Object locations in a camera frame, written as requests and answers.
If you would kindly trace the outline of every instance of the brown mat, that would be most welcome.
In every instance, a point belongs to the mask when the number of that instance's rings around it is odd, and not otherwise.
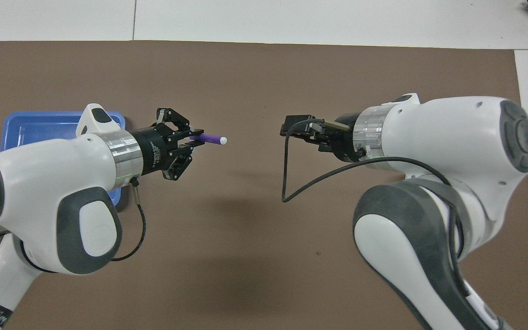
[[[208,42],[0,42],[0,134],[9,113],[100,103],[129,128],[172,107],[226,146],[203,146],[177,182],[141,178],[148,219],[134,257],[90,276],[40,276],[7,329],[420,329],[352,241],[368,188],[400,180],[357,168],[281,203],[285,115],[321,118],[417,92],[519,102],[513,52]],[[289,191],[344,163],[292,142]],[[140,220],[120,213],[135,246]],[[516,330],[528,329],[528,183],[492,242],[462,263]]]

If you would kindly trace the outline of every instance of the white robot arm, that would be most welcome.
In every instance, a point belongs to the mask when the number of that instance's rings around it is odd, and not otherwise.
[[[353,163],[343,169],[372,163],[405,174],[361,197],[353,235],[424,328],[511,329],[463,279],[457,261],[498,233],[528,172],[528,116],[519,105],[482,96],[421,104],[410,93],[336,121],[290,115],[281,135]]]
[[[11,232],[0,241],[0,328],[42,272],[91,274],[113,259],[121,225],[107,192],[154,171],[178,180],[193,149],[211,142],[172,109],[156,118],[126,131],[89,104],[77,138],[0,152],[0,226]]]

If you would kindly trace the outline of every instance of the purple marker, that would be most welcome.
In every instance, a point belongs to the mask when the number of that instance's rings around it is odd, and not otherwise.
[[[198,140],[208,143],[221,144],[224,145],[227,143],[227,138],[225,136],[211,135],[211,134],[200,134],[197,136],[190,136],[191,140]]]

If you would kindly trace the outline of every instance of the silver metal ring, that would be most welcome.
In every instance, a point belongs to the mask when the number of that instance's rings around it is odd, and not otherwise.
[[[138,141],[126,130],[109,133],[94,133],[101,138],[115,161],[115,185],[113,189],[126,186],[133,177],[142,175],[144,158]]]
[[[368,157],[384,156],[382,127],[394,104],[373,106],[362,111],[354,125],[352,142],[354,150],[364,148]]]

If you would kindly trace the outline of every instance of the blue plastic tray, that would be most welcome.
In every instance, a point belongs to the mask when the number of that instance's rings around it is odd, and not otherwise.
[[[53,138],[76,138],[77,123],[82,111],[18,111],[4,121],[0,150],[4,151],[24,144],[51,140]],[[121,113],[108,111],[107,114],[121,129],[126,128],[126,120]],[[109,192],[113,205],[121,197],[121,189]]]

